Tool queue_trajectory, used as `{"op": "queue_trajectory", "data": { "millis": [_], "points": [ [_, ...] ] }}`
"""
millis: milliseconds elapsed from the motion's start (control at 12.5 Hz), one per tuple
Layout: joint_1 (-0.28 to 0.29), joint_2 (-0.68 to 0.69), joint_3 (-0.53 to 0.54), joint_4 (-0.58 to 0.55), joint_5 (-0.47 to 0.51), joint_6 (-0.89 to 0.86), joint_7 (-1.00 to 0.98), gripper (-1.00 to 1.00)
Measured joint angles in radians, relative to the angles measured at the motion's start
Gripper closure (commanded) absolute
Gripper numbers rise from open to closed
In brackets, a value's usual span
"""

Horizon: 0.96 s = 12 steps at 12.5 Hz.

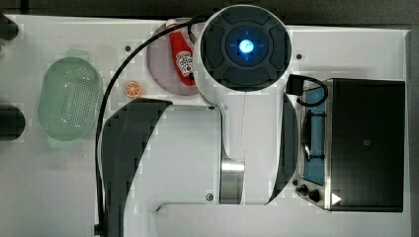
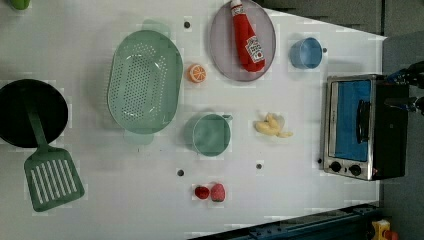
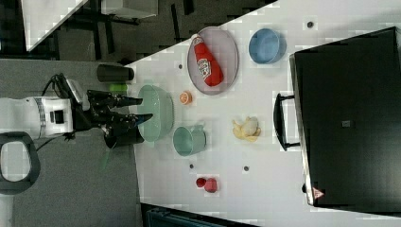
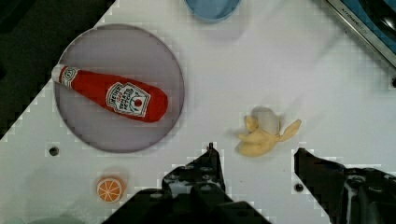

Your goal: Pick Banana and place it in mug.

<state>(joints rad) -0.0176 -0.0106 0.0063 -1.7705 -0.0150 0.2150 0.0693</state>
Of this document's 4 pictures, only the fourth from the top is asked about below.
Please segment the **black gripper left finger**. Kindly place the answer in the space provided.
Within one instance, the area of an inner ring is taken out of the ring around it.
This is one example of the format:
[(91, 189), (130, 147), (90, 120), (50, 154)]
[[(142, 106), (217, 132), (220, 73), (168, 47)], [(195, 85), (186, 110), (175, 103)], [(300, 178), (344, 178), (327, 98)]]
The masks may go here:
[(192, 187), (198, 184), (214, 184), (222, 190), (226, 189), (219, 152), (213, 143), (208, 144), (203, 155), (178, 166), (162, 180), (162, 188), (174, 198), (180, 194), (190, 194)]

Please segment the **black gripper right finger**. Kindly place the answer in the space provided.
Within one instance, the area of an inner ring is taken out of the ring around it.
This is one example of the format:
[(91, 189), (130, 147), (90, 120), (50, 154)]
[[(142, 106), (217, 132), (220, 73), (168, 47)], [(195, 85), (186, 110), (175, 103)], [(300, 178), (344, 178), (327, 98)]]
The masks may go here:
[(341, 224), (340, 204), (344, 194), (346, 167), (334, 161), (318, 158), (300, 147), (293, 156), (294, 173), (330, 218), (332, 224)]

